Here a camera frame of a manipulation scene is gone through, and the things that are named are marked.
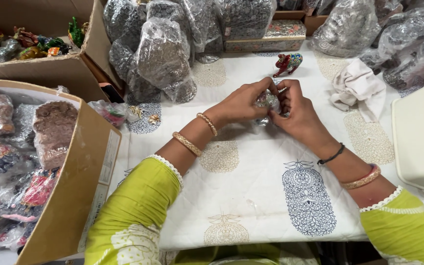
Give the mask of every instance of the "black thread bracelet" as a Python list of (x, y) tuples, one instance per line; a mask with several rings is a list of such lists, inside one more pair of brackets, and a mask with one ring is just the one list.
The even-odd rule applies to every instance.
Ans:
[(343, 153), (343, 150), (344, 150), (344, 148), (345, 148), (345, 145), (342, 143), (342, 142), (340, 142), (340, 144), (341, 144), (341, 148), (338, 150), (338, 153), (336, 153), (336, 155), (334, 155), (334, 156), (332, 156), (332, 157), (330, 157), (329, 159), (327, 159), (327, 160), (318, 160), (318, 162), (317, 162), (317, 165), (323, 165), (323, 164), (325, 164), (326, 162), (330, 162), (331, 160), (333, 160), (333, 159), (335, 159), (339, 154), (341, 154), (341, 153)]

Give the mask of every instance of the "gold bangle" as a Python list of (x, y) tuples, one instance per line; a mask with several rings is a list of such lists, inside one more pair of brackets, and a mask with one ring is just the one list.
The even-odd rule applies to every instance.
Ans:
[(202, 155), (202, 151), (199, 150), (192, 142), (189, 142), (184, 136), (180, 135), (179, 132), (173, 132), (173, 137), (176, 140), (180, 141), (187, 149), (191, 150), (196, 156), (200, 157)]
[(211, 127), (213, 135), (217, 136), (217, 129), (215, 129), (215, 126), (212, 124), (212, 122), (210, 121), (209, 118), (207, 118), (204, 114), (202, 114), (200, 112), (197, 113), (196, 117), (197, 118), (203, 118), (204, 121), (206, 121), (209, 124), (209, 126)]
[(354, 190), (356, 188), (362, 187), (364, 185), (369, 184), (373, 180), (375, 180), (377, 177), (381, 174), (381, 168), (376, 164), (371, 164), (372, 170), (369, 172), (368, 175), (364, 176), (362, 179), (356, 180), (354, 182), (348, 182), (348, 183), (341, 183), (341, 186), (345, 188), (346, 190)]

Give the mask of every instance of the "green sleeve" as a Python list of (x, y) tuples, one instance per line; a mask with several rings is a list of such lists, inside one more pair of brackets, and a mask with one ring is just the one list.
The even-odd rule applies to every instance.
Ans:
[(159, 229), (181, 179), (160, 160), (143, 160), (104, 203), (88, 233), (86, 265), (160, 264)]
[(361, 209), (361, 223), (389, 264), (424, 264), (424, 204), (407, 190)]

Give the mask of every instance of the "bangle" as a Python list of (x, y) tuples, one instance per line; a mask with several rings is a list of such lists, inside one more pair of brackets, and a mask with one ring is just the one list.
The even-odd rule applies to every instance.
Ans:
[(173, 132), (173, 137), (176, 140), (180, 141), (187, 149), (191, 150), (196, 156), (200, 157), (202, 155), (202, 151), (199, 150), (192, 142), (189, 142), (184, 136), (180, 135), (179, 132)]
[(345, 149), (345, 145), (342, 142), (340, 142), (340, 144), (341, 144), (341, 148), (338, 150), (336, 155), (330, 157), (327, 160), (322, 160), (322, 159), (318, 160), (317, 165), (323, 165), (324, 163), (330, 162), (331, 160), (335, 159), (339, 154), (343, 153), (343, 150)]
[(369, 174), (353, 182), (341, 183), (341, 186), (345, 188), (346, 190), (354, 190), (356, 188), (359, 188), (371, 183), (373, 180), (375, 180), (377, 177), (380, 176), (381, 168), (376, 164), (370, 164), (370, 165), (372, 169), (369, 172)]
[(197, 113), (196, 117), (197, 118), (203, 118), (203, 120), (206, 121), (209, 124), (210, 128), (212, 129), (213, 135), (217, 136), (217, 129), (215, 129), (215, 126), (212, 124), (212, 122), (210, 121), (209, 118), (207, 118), (204, 114), (202, 114), (200, 112)]

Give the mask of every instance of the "floral painted box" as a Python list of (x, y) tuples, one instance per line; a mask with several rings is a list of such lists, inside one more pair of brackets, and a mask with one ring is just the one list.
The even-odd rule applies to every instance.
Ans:
[(297, 51), (307, 33), (300, 20), (273, 20), (261, 39), (227, 40), (225, 52)]

